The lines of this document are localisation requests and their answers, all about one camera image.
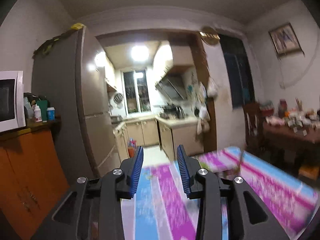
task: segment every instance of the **picture frame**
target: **picture frame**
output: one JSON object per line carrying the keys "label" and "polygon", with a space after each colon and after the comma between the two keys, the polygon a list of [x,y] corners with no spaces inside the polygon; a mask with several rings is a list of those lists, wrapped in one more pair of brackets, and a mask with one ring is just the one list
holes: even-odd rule
{"label": "picture frame", "polygon": [[286,23],[269,31],[269,35],[275,47],[277,57],[296,52],[303,53],[297,35],[290,23]]}

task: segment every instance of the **refrigerator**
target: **refrigerator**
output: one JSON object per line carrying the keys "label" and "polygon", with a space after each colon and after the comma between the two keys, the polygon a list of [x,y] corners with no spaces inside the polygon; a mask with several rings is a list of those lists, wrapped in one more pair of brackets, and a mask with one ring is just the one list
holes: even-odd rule
{"label": "refrigerator", "polygon": [[46,96],[61,116],[52,135],[70,185],[78,177],[102,177],[120,166],[105,69],[96,64],[101,52],[102,46],[85,26],[54,43],[47,41],[34,55],[31,90]]}

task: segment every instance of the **hanging cord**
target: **hanging cord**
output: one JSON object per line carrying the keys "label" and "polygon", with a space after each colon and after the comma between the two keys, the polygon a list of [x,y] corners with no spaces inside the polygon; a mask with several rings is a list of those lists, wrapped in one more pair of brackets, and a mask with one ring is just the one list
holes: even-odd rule
{"label": "hanging cord", "polygon": [[320,43],[320,30],[318,30],[318,37],[317,37],[317,43],[316,43],[316,47],[315,47],[315,52],[313,53],[313,56],[312,58],[310,59],[310,62],[309,64],[307,65],[307,67],[305,68],[305,70],[301,73],[301,75],[299,77],[297,77],[296,79],[290,81],[290,82],[287,82],[287,83],[284,83],[284,75],[283,75],[283,72],[282,72],[282,68],[281,68],[281,62],[279,64],[279,69],[280,69],[280,74],[281,74],[281,78],[282,78],[282,82],[279,83],[280,87],[282,89],[286,89],[286,88],[289,88],[289,87],[292,87],[294,86],[295,84],[297,84],[309,71],[309,69],[311,68],[311,66],[313,65],[313,62],[314,60],[316,59],[316,56],[317,56],[317,52],[318,52],[318,48],[319,48],[319,43]]}

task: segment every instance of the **striped tablecloth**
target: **striped tablecloth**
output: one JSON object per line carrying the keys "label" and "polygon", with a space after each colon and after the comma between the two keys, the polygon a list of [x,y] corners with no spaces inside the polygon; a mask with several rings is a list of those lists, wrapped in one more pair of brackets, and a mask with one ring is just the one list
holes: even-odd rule
{"label": "striped tablecloth", "polygon": [[[197,157],[201,165],[221,172],[236,168],[240,149],[229,147]],[[273,212],[290,237],[294,237],[313,213],[318,194],[301,181],[259,158],[245,153],[241,176]],[[126,240],[194,240],[199,213],[198,200],[183,192],[177,163],[143,168],[137,193],[122,200]],[[222,240],[228,239],[227,206],[221,198]]]}

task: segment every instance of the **table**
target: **table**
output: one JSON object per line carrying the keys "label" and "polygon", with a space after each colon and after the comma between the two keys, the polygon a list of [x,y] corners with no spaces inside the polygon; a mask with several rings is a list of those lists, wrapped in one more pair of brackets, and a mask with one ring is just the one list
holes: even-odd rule
{"label": "table", "polygon": [[[228,147],[196,158],[213,172],[230,171],[239,165],[241,150]],[[290,237],[301,231],[314,212],[318,193],[311,187],[244,152],[240,175],[278,219]],[[137,193],[121,202],[126,240],[194,240],[198,221],[198,200],[183,192],[176,162],[143,168]],[[228,239],[225,198],[221,198],[222,240]]]}
{"label": "table", "polygon": [[279,149],[276,156],[276,166],[282,167],[284,163],[284,150],[296,152],[294,172],[305,162],[313,166],[319,166],[320,155],[320,130],[308,129],[306,136],[295,133],[287,126],[271,126],[263,123],[263,134],[268,143]]}

